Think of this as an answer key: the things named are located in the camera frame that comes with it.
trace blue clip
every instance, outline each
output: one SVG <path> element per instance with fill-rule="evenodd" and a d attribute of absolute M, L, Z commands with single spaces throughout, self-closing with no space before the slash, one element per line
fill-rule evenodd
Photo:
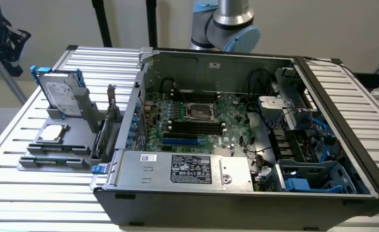
<path fill-rule="evenodd" d="M 79 69 L 75 69 L 74 73 L 75 73 L 75 75 L 77 75 L 78 86 L 79 86 L 79 87 L 86 87 L 85 81 L 84 81 L 84 75 L 82 75 L 82 73 L 81 73 L 81 70 L 79 70 Z"/>
<path fill-rule="evenodd" d="M 38 69 L 37 69 L 37 72 L 39 73 L 49 73 L 51 71 L 51 68 L 49 68 L 49 67 L 39 67 Z"/>
<path fill-rule="evenodd" d="M 92 174 L 105 174 L 105 166 L 94 165 L 92 168 Z"/>
<path fill-rule="evenodd" d="M 39 80 L 38 80 L 37 73 L 35 73 L 35 65 L 30 66 L 30 74 L 31 74 L 31 76 L 34 78 L 35 84 L 39 85 Z"/>

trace blue cable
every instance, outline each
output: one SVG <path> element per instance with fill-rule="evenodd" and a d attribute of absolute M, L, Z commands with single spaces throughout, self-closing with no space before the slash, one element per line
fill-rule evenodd
<path fill-rule="evenodd" d="M 308 120 L 312 120 L 315 123 L 317 123 L 317 124 L 324 128 L 324 130 L 328 129 L 327 124 L 324 124 L 324 123 L 323 123 L 321 121 L 319 121 L 316 118 L 308 117 L 307 119 L 308 119 Z"/>
<path fill-rule="evenodd" d="M 319 163 L 323 163 L 323 162 L 324 162 L 324 160 L 325 160 L 325 158 L 327 158 L 327 155 L 328 155 L 327 151 L 328 151 L 328 146 L 324 145 L 323 156 L 321 156 L 321 158 L 320 158 L 320 162 L 319 162 Z"/>

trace blue plastic latch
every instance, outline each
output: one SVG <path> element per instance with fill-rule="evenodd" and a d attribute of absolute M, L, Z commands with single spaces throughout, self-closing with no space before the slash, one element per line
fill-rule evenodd
<path fill-rule="evenodd" d="M 51 71 L 51 68 L 47 68 L 47 67 L 39 67 L 38 69 L 37 69 L 37 72 L 39 73 L 49 73 Z"/>
<path fill-rule="evenodd" d="M 291 192 L 309 192 L 309 185 L 305 179 L 289 178 L 285 180 L 285 187 Z"/>
<path fill-rule="evenodd" d="M 337 185 L 332 188 L 309 188 L 307 179 L 289 178 L 285 180 L 285 187 L 289 192 L 323 192 L 323 193 L 339 193 L 343 190 L 343 186 Z"/>
<path fill-rule="evenodd" d="M 92 168 L 92 174 L 105 174 L 105 166 L 94 165 Z"/>
<path fill-rule="evenodd" d="M 81 73 L 81 70 L 75 69 L 74 73 L 77 74 L 78 86 L 79 87 L 86 87 L 85 86 L 85 81 L 84 81 L 84 75 Z"/>
<path fill-rule="evenodd" d="M 39 80 L 38 80 L 37 74 L 35 74 L 35 65 L 31 65 L 31 66 L 30 66 L 30 75 L 31 75 L 33 78 L 34 78 L 35 84 L 39 85 Z"/>

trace side panel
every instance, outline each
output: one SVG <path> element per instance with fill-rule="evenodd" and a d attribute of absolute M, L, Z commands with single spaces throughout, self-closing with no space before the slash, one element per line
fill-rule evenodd
<path fill-rule="evenodd" d="M 120 226 L 325 231 L 377 201 L 94 191 Z"/>
<path fill-rule="evenodd" d="M 351 127 L 347 124 L 345 119 L 336 105 L 329 99 L 325 89 L 323 88 L 321 83 L 316 79 L 315 74 L 305 63 L 305 60 L 301 57 L 296 57 L 295 60 L 296 60 L 296 67 L 303 72 L 307 89 L 309 93 L 313 95 L 313 98 L 317 99 L 319 107 L 321 107 L 323 110 L 325 111 L 331 123 L 333 124 L 337 130 L 337 135 L 339 135 L 337 137 L 341 139 L 341 144 L 347 146 L 360 166 L 360 169 L 364 172 L 376 193 L 379 194 L 379 168 L 372 158 L 369 157 L 360 140 L 357 139 L 353 131 L 351 130 Z M 365 212 L 364 215 L 373 216 L 377 213 L 379 213 L 379 206 L 375 209 L 371 209 L 368 212 Z"/>

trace green circuit board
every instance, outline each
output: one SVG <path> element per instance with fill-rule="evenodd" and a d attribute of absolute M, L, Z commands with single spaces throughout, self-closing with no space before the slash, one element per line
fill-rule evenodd
<path fill-rule="evenodd" d="M 198 145 L 170 145 L 169 152 L 182 153 L 204 153 L 217 154 L 224 152 L 229 147 L 232 156 L 245 156 L 242 153 L 242 146 L 240 145 L 240 137 L 246 141 L 250 138 L 249 123 L 245 121 L 245 104 L 241 103 L 240 97 L 233 94 L 221 94 L 221 97 L 214 103 L 204 104 L 196 102 L 174 102 L 169 97 L 157 92 L 146 93 L 145 100 L 145 120 L 148 128 L 146 136 L 146 151 L 164 151 L 162 138 L 164 133 L 168 132 L 168 121 L 196 121 L 196 119 L 186 118 L 188 104 L 209 105 L 212 109 L 212 117 L 209 122 L 224 123 L 226 131 L 222 135 L 198 134 Z"/>

